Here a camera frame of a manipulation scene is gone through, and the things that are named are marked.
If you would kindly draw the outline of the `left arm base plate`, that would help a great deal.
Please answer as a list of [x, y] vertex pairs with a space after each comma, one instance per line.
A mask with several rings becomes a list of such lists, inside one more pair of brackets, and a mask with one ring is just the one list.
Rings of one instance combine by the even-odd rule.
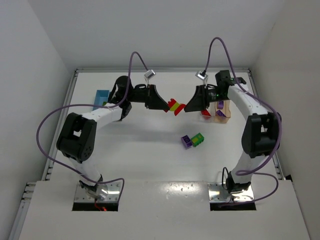
[[120, 181], [102, 184], [97, 187], [96, 192], [82, 188], [81, 184], [78, 183], [75, 189], [74, 202], [93, 204], [95, 199], [97, 199], [99, 203], [117, 203], [121, 189], [122, 183]]

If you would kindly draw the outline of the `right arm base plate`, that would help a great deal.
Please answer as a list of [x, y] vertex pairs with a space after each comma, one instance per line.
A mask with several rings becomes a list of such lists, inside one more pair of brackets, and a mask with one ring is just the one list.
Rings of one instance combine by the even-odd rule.
[[209, 202], [213, 204], [250, 202], [255, 199], [252, 187], [248, 190], [228, 193], [225, 184], [221, 182], [209, 182], [207, 184]]

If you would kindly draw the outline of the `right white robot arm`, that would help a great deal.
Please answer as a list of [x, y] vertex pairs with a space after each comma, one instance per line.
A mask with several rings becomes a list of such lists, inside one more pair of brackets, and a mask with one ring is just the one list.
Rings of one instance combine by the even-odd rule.
[[226, 100], [235, 104], [246, 121], [241, 137], [243, 152], [237, 165], [228, 173], [225, 186], [230, 194], [246, 191], [253, 174], [262, 169], [279, 148], [281, 117], [249, 92], [243, 78], [231, 77], [229, 70], [219, 71], [215, 80], [215, 86], [198, 85], [184, 111], [204, 111], [210, 103]]

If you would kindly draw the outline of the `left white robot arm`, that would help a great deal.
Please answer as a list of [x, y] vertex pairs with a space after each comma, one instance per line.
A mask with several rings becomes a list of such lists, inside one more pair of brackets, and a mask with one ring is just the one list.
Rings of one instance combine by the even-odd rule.
[[81, 187], [92, 195], [98, 193], [98, 186], [103, 183], [102, 175], [89, 161], [94, 151], [97, 130], [122, 121], [131, 111], [132, 103], [143, 103], [149, 110], [167, 112], [170, 109], [154, 84], [132, 86], [129, 78], [123, 75], [116, 79], [106, 105], [91, 112], [72, 112], [67, 115], [56, 147], [80, 172]]

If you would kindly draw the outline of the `small purple lego piece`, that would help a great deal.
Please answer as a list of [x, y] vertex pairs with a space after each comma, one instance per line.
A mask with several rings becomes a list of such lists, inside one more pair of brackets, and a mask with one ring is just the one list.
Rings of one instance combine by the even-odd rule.
[[215, 112], [216, 116], [219, 116], [219, 117], [223, 117], [223, 118], [226, 118], [227, 116], [221, 111], [221, 110], [217, 110]]

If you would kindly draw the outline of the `red rounded lego brick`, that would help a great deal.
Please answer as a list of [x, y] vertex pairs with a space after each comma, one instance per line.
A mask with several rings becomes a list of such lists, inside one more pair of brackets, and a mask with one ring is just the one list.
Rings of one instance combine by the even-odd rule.
[[206, 109], [202, 110], [200, 113], [204, 117], [211, 117], [211, 114]]

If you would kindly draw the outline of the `lime lego plate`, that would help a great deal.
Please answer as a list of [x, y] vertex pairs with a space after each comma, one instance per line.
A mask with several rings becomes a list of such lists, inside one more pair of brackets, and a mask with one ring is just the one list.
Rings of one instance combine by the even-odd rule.
[[184, 108], [184, 104], [183, 103], [178, 103], [176, 101], [175, 102], [173, 102], [173, 101], [169, 102], [168, 106], [169, 106], [171, 112], [174, 112], [174, 111], [177, 111], [177, 110], [181, 111], [181, 109]]

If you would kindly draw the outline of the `red lego brick stack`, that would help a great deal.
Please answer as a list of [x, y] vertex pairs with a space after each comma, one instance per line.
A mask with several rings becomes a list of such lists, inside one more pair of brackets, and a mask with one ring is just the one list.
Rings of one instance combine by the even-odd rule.
[[174, 112], [179, 107], [179, 105], [180, 104], [173, 98], [171, 98], [168, 102], [168, 107], [171, 112]]

